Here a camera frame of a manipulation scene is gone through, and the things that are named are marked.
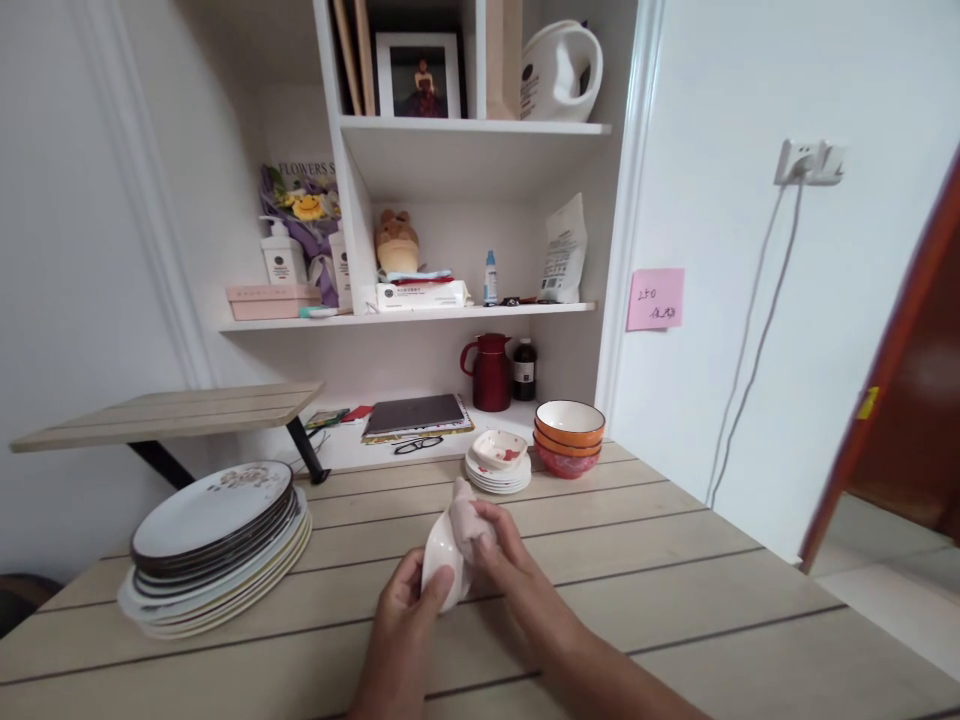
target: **door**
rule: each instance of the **door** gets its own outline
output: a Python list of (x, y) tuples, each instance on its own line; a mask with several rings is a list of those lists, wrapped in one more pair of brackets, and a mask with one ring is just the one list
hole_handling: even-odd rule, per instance
[(844, 491), (960, 543), (960, 162), (931, 216), (801, 552)]

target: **white cable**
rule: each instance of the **white cable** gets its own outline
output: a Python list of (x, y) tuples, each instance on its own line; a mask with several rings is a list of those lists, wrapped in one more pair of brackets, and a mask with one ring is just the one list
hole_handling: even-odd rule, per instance
[(763, 346), (767, 341), (767, 333), (770, 331), (770, 325), (773, 322), (773, 316), (777, 311), (777, 300), (780, 299), (780, 289), (783, 287), (783, 279), (787, 274), (787, 266), (790, 264), (790, 255), (793, 253), (793, 243), (797, 239), (797, 227), (800, 225), (800, 202), (803, 200), (803, 184), (807, 179), (805, 170), (800, 171), (799, 183), (797, 184), (797, 204), (793, 209), (793, 227), (790, 228), (790, 240), (787, 242), (787, 252), (783, 257), (783, 266), (780, 268), (780, 277), (777, 278), (777, 287), (773, 291), (773, 301), (770, 303), (770, 313), (767, 315), (767, 321), (764, 323), (763, 332), (760, 334), (760, 342), (757, 344), (757, 354), (753, 361), (753, 370), (750, 372), (750, 379), (747, 381), (747, 387), (743, 391), (743, 397), (740, 398), (740, 407), (737, 408), (737, 414), (733, 418), (733, 424), (730, 426), (730, 434), (727, 436), (727, 444), (723, 453), (723, 464), (720, 465), (720, 474), (717, 476), (717, 483), (713, 487), (713, 496), (707, 503), (710, 509), (713, 509), (717, 502), (717, 491), (720, 490), (720, 484), (723, 482), (723, 475), (727, 470), (727, 461), (730, 459), (730, 446), (733, 444), (733, 435), (737, 431), (737, 425), (740, 423), (740, 417), (743, 415), (743, 409), (747, 406), (747, 398), (750, 396), (750, 390), (757, 379), (757, 369), (760, 367), (760, 356), (763, 353)]
[(770, 216), (770, 224), (767, 225), (767, 234), (763, 236), (763, 244), (760, 245), (760, 259), (757, 260), (757, 272), (753, 276), (753, 288), (750, 290), (750, 303), (747, 305), (747, 322), (743, 328), (743, 340), (740, 342), (740, 354), (737, 356), (737, 369), (733, 371), (733, 387), (730, 389), (730, 397), (727, 398), (727, 406), (723, 409), (723, 421), (720, 423), (720, 432), (717, 433), (717, 445), (713, 449), (713, 465), (710, 468), (710, 482), (707, 483), (707, 493), (704, 496), (704, 502), (710, 498), (710, 491), (713, 489), (713, 480), (717, 475), (717, 461), (720, 459), (720, 445), (723, 443), (723, 431), (727, 429), (727, 418), (730, 417), (730, 406), (733, 405), (733, 398), (737, 395), (737, 383), (740, 380), (740, 369), (743, 367), (743, 358), (747, 354), (747, 338), (750, 336), (750, 319), (753, 317), (753, 306), (757, 300), (757, 288), (760, 287), (760, 277), (763, 274), (764, 259), (767, 256), (767, 246), (770, 244), (770, 235), (773, 233), (773, 225), (777, 220), (777, 213), (780, 210), (780, 202), (783, 200), (783, 194), (787, 191), (786, 185), (780, 186), (780, 192), (777, 194), (777, 202), (773, 204), (773, 214)]

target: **eyeglasses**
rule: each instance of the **eyeglasses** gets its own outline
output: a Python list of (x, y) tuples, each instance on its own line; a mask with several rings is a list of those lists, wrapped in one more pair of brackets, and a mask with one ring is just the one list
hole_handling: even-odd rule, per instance
[(404, 440), (400, 443), (394, 443), (394, 445), (399, 445), (400, 447), (396, 448), (393, 451), (394, 455), (407, 455), (417, 450), (422, 450), (425, 447), (433, 447), (434, 445), (439, 445), (443, 442), (443, 437), (437, 435), (435, 437), (426, 437), (426, 438), (416, 438), (415, 440)]

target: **wall socket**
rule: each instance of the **wall socket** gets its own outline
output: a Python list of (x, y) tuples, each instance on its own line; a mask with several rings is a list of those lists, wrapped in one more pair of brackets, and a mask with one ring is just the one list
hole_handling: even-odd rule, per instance
[(794, 168), (801, 160), (808, 158), (806, 185), (836, 185), (843, 179), (846, 151), (846, 143), (784, 140), (773, 184), (799, 184), (800, 176), (794, 173)]

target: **wooden table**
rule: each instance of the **wooden table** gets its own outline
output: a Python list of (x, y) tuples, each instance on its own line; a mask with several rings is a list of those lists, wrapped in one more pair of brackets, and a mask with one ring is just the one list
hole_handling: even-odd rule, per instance
[[(421, 462), (305, 485), (315, 530), (294, 570), (189, 640), (143, 637), (114, 603), (129, 560), (101, 560), (0, 641), (0, 716), (343, 713), (377, 595), (459, 472)], [(960, 718), (960, 684), (617, 445), (579, 481), (538, 472), (490, 499), (591, 628), (715, 718)], [(428, 691), (428, 718), (563, 717), (497, 597), (440, 618)]]
[(299, 414), (322, 390), (322, 382), (308, 382), (141, 395), (14, 440), (10, 450), (37, 452), (124, 443), (180, 490), (194, 478), (160, 440), (286, 425), (311, 480), (319, 485), (330, 471), (323, 469), (310, 447)]

